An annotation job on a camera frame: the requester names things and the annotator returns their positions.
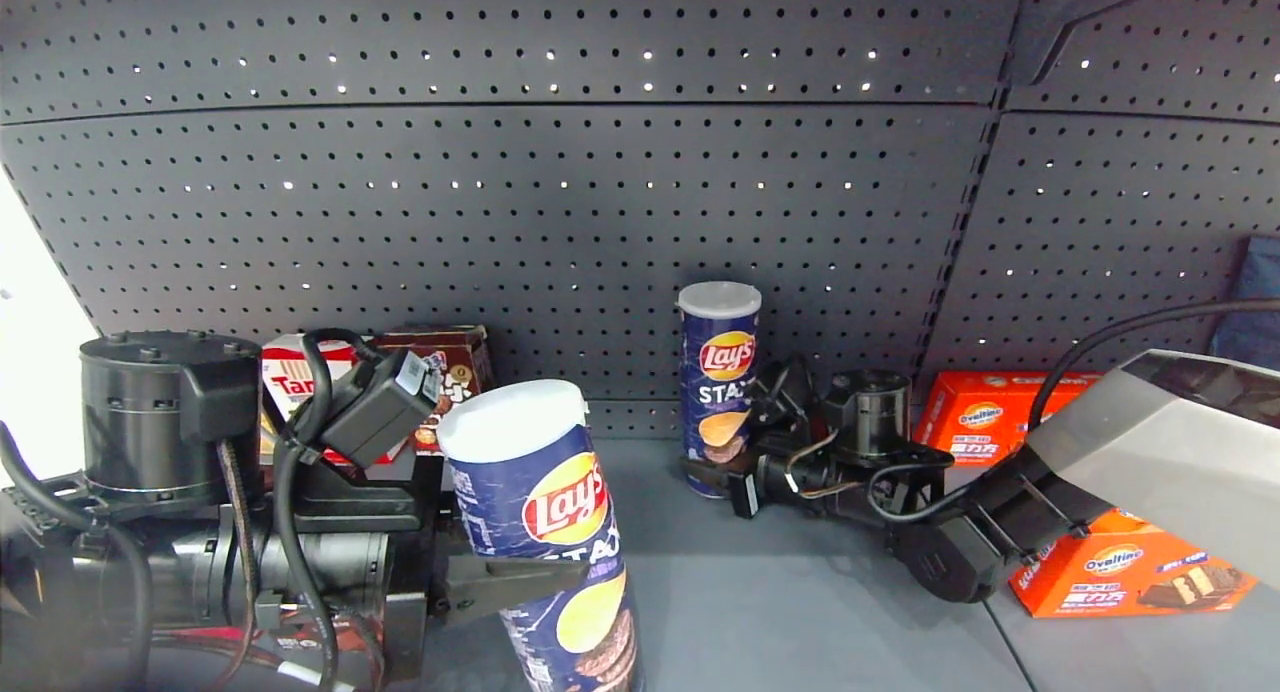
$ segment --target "orange box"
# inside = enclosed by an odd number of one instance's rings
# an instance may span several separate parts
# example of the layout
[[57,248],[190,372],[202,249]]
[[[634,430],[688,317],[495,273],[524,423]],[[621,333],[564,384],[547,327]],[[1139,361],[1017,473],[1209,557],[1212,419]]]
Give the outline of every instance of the orange box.
[[1124,510],[1064,537],[1010,581],[1037,618],[1167,615],[1234,608],[1257,581]]
[[[1050,397],[1044,417],[1098,379],[1101,374],[1066,374]],[[1043,381],[1043,372],[940,372],[915,441],[951,452],[956,467],[991,467],[1027,437],[1027,418]]]

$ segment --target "ovaltine logo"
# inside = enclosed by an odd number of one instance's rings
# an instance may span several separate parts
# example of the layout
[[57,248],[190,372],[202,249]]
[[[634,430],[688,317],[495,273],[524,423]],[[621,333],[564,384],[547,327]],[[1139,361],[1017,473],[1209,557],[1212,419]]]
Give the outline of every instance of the ovaltine logo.
[[960,423],[969,429],[991,427],[1001,414],[1005,414],[1005,409],[1001,409],[1000,405],[992,404],[992,402],[978,402],[978,404],[969,405],[964,414],[960,414]]
[[595,452],[580,452],[550,469],[525,501],[525,530],[552,545],[580,545],[604,524],[609,491]]
[[1129,569],[1133,563],[1142,559],[1142,547],[1138,545],[1115,545],[1093,555],[1092,560],[1084,563],[1084,572],[1097,577],[1111,577]]
[[717,382],[739,379],[755,359],[755,336],[748,333],[719,333],[710,338],[698,354],[703,374]]

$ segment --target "wafer image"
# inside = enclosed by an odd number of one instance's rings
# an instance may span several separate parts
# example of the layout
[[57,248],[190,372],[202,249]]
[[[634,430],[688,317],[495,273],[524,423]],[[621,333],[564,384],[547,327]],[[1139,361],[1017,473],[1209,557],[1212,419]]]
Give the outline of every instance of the wafer image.
[[630,689],[631,679],[635,678],[637,656],[635,619],[631,610],[622,609],[604,640],[579,657],[576,670],[582,677],[594,677],[599,682],[595,692],[625,691]]
[[1216,608],[1240,588],[1243,574],[1221,565],[1194,565],[1185,574],[1148,587],[1138,597],[1148,608],[1196,611]]
[[698,423],[698,434],[709,446],[728,445],[746,422],[745,411],[722,411]]
[[717,464],[728,464],[746,446],[745,437],[731,437],[727,445],[704,446],[703,455]]

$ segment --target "lay's stax can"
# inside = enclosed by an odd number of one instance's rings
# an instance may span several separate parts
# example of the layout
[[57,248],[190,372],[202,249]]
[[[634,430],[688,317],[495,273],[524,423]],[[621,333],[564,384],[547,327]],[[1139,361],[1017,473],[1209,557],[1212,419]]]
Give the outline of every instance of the lay's stax can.
[[572,382],[481,393],[436,431],[471,549],[586,560],[580,587],[502,611],[534,692],[641,692],[635,604],[613,500]]
[[[746,446],[746,391],[755,379],[755,327],[760,292],[740,281],[685,287],[680,306],[680,420],[685,454],[728,463]],[[689,486],[704,498],[717,491],[698,478]]]

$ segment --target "pegboard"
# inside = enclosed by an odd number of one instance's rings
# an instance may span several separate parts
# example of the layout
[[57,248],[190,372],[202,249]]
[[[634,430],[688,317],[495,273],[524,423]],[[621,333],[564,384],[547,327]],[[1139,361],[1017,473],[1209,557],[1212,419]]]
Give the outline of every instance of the pegboard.
[[3,0],[5,123],[219,107],[987,104],[1018,0]]
[[[1117,318],[1226,295],[1248,235],[1280,233],[1280,127],[1010,113],[925,368],[1043,368]],[[1102,345],[1203,350],[1210,320]]]
[[977,105],[293,107],[5,127],[105,333],[480,322],[499,379],[673,399],[678,288],[764,294],[764,349],[911,368]]
[[1009,109],[1280,122],[1280,0],[1027,0],[1015,46]]

